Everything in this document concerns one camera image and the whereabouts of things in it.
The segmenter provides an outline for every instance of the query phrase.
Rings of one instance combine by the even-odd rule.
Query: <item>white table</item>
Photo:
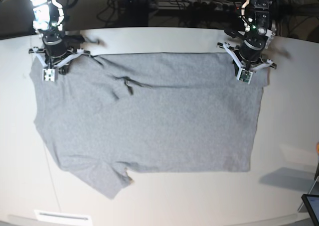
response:
[[[83,31],[96,54],[223,52],[220,30],[119,28]],[[57,168],[33,125],[28,76],[37,36],[0,41],[0,220],[35,218],[34,209],[90,215],[94,226],[280,225],[298,214],[315,173],[319,141],[319,44],[277,37],[278,64],[264,89],[248,173],[129,172],[134,184],[109,200]]]

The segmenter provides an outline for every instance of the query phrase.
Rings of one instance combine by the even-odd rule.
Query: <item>gray t-shirt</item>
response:
[[[267,70],[239,82],[227,54],[79,57],[43,82],[34,121],[57,165],[108,198],[138,172],[250,169]]]

